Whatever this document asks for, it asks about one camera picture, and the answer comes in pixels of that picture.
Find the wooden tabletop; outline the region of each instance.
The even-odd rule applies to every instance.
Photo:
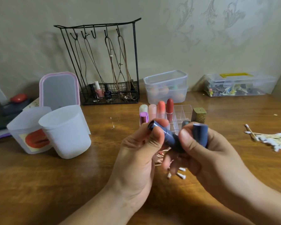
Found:
[[[61,159],[53,149],[29,155],[12,137],[1,139],[0,225],[57,224],[90,200],[107,183],[121,141],[139,127],[144,103],[142,94],[139,104],[83,107],[92,144],[74,159]],[[231,142],[257,178],[281,192],[281,151],[244,133],[244,124],[254,132],[281,133],[281,102],[270,95],[209,98],[195,92],[183,104],[205,108],[206,124]],[[185,180],[168,180],[156,167],[151,193],[129,224],[249,224],[185,174]]]

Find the person's right hand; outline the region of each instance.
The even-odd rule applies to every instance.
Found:
[[[163,160],[164,169],[176,174],[187,167],[201,185],[220,203],[241,213],[242,206],[254,197],[261,182],[248,170],[236,150],[218,132],[208,129],[208,149],[192,138],[193,124],[180,131],[179,139],[185,154],[169,150]]]

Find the black metal frame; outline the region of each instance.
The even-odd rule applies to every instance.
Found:
[[[135,23],[137,21],[139,21],[139,20],[141,20],[141,18],[136,19],[136,20],[131,21],[131,22],[125,22],[125,23],[79,25],[79,26],[74,26],[74,27],[65,27],[65,26],[61,26],[61,25],[54,25],[54,27],[60,29],[61,34],[62,34],[62,36],[64,38],[64,42],[66,44],[66,47],[67,47],[67,50],[68,50],[68,53],[69,53],[69,56],[70,56],[70,59],[71,59],[74,71],[76,73],[76,76],[78,78],[78,82],[79,82],[79,85],[80,85],[80,88],[81,88],[80,95],[81,95],[81,99],[82,99],[82,105],[138,103],[139,98],[140,98],[140,88],[139,88],[139,77],[138,77],[138,56],[137,56],[137,48],[136,48]],[[89,93],[90,85],[86,85],[86,83],[84,81],[81,68],[79,67],[78,60],[77,60],[77,57],[75,55],[74,47],[73,47],[73,45],[71,43],[71,40],[70,40],[70,37],[69,37],[68,29],[72,29],[74,31],[76,37],[74,37],[72,35],[72,33],[70,33],[70,35],[73,37],[74,40],[77,40],[78,39],[78,34],[75,32],[75,29],[84,29],[85,35],[83,35],[82,31],[81,31],[81,34],[82,34],[82,37],[85,39],[86,36],[88,36],[88,34],[86,33],[85,29],[86,28],[93,28],[94,32],[91,30],[91,33],[92,33],[93,38],[95,39],[97,37],[95,28],[106,27],[106,30],[104,30],[104,32],[105,32],[105,36],[108,36],[107,27],[116,26],[117,27],[117,29],[116,29],[117,33],[119,34],[119,31],[118,31],[119,30],[119,26],[120,25],[128,25],[128,24],[132,24],[132,27],[133,27],[135,65],[136,65],[136,77],[137,77],[137,82],[133,83],[135,91],[130,91],[128,93],[127,93],[127,91],[126,92],[125,91],[121,91],[121,92],[117,92],[116,93],[116,92],[113,92],[111,90],[111,92],[113,92],[112,93],[112,99],[110,99],[110,98],[94,99],[95,96],[92,95],[91,93]],[[75,64],[74,64],[74,60],[73,60],[73,58],[71,56],[71,52],[70,52],[70,49],[69,49],[69,46],[68,46],[65,34],[66,34],[66,36],[68,38],[68,41],[69,41],[69,44],[70,44],[70,47],[71,47],[71,50],[72,50],[75,62],[76,62],[77,67],[78,67],[78,71],[76,70],[76,67],[75,67]],[[135,94],[136,97],[134,97],[134,99],[127,99],[127,95],[128,94],[130,95],[130,97],[131,97],[131,94]]]

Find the patterned wallpaper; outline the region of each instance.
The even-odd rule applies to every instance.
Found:
[[[23,91],[36,96],[43,75],[74,72],[53,25],[139,17],[140,79],[180,69],[189,74],[192,88],[207,73],[261,70],[281,75],[281,0],[0,0],[0,87],[7,97]],[[129,71],[136,79],[132,28],[120,31]],[[104,32],[96,32],[97,38],[89,39],[96,64],[103,79],[112,82]],[[108,34],[116,43],[115,28]],[[88,82],[99,80],[91,61],[86,63]]]

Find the forearm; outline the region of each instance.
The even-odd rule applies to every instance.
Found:
[[[60,225],[122,225],[127,224],[132,215],[122,197],[104,188]]]
[[[256,225],[281,225],[281,193],[262,183],[255,192],[247,200],[248,206],[243,216]]]

